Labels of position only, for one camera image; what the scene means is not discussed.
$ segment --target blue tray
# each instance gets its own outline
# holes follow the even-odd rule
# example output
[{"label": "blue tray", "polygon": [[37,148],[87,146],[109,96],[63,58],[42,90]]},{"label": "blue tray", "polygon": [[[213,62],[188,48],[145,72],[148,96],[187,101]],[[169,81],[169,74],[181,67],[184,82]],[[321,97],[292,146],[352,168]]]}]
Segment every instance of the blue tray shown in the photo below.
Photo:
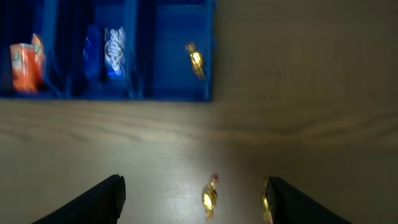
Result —
[{"label": "blue tray", "polygon": [[[6,0],[4,4],[2,97],[211,100],[215,0]],[[103,43],[105,27],[123,27],[126,33],[122,78],[107,78],[103,59],[89,68],[84,64],[82,52],[88,30],[94,30],[94,39]],[[9,58],[9,46],[29,43],[32,33],[41,35],[47,59],[46,89],[36,95],[12,89]],[[203,80],[192,71],[185,50],[189,42],[195,43],[205,59]],[[95,60],[104,58],[103,44],[95,50]]]}]

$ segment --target gold wrapped candy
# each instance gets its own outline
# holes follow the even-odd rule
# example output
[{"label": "gold wrapped candy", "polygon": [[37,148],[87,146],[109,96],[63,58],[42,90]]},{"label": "gold wrapped candy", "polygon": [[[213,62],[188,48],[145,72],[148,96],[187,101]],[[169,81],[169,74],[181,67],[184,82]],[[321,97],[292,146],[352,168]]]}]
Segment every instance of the gold wrapped candy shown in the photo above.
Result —
[{"label": "gold wrapped candy", "polygon": [[203,193],[201,195],[201,201],[203,203],[203,206],[205,207],[206,220],[213,218],[214,215],[214,207],[217,204],[217,192],[215,190],[217,184],[218,175],[211,175],[210,180],[207,183],[206,187],[203,189]]},{"label": "gold wrapped candy", "polygon": [[205,73],[203,71],[203,65],[205,64],[203,60],[203,55],[197,51],[194,43],[189,43],[185,46],[185,49],[189,53],[191,59],[192,70],[199,79],[205,78]]},{"label": "gold wrapped candy", "polygon": [[269,209],[269,204],[268,204],[268,200],[267,200],[267,196],[266,196],[266,191],[267,191],[267,184],[268,184],[268,179],[266,179],[264,181],[264,191],[262,193],[261,199],[262,199],[262,204],[264,206],[264,221],[267,224],[274,224],[274,221],[272,219],[272,214],[271,214],[271,210]]}]

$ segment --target wood surface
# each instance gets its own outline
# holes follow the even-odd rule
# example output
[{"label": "wood surface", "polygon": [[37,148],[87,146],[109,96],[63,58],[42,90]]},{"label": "wood surface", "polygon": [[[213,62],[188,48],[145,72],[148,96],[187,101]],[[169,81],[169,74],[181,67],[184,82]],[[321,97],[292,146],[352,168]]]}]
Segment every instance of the wood surface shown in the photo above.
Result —
[{"label": "wood surface", "polygon": [[214,102],[0,101],[0,222],[124,175],[120,223],[262,223],[278,175],[354,223],[398,223],[398,2],[220,0]]}]

